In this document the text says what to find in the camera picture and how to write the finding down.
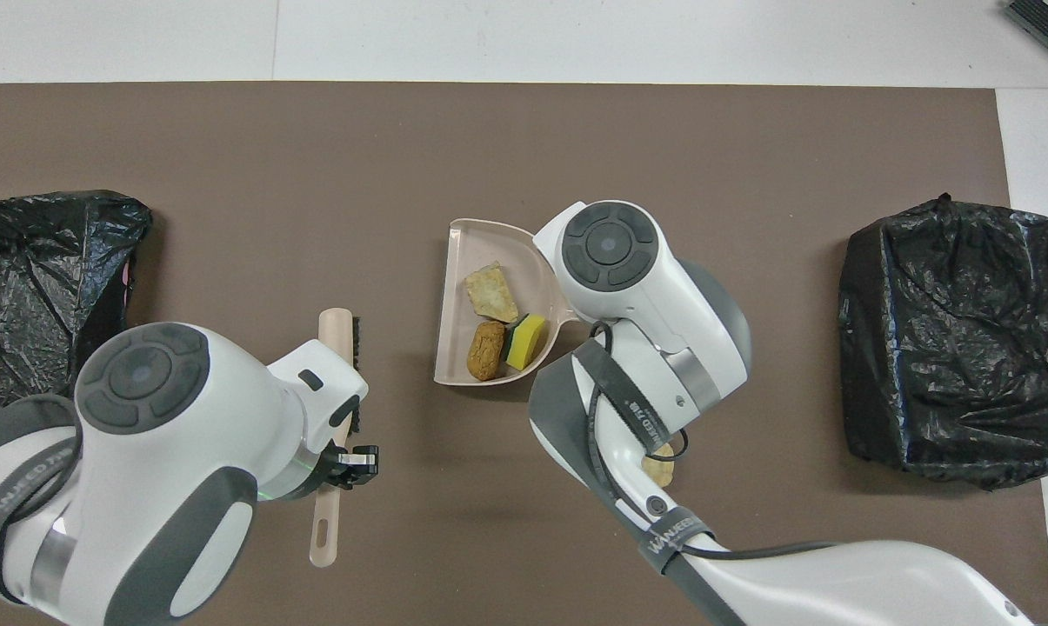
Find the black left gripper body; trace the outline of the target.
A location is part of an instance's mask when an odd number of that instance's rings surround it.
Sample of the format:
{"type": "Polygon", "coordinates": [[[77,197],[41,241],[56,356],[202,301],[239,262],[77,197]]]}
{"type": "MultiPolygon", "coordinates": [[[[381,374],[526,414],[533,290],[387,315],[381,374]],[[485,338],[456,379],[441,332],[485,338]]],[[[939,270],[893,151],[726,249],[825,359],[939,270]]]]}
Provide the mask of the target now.
{"type": "Polygon", "coordinates": [[[326,447],[320,453],[314,472],[318,475],[318,483],[337,487],[339,489],[353,489],[354,476],[357,474],[351,452],[336,442],[326,442],[326,447]]]}

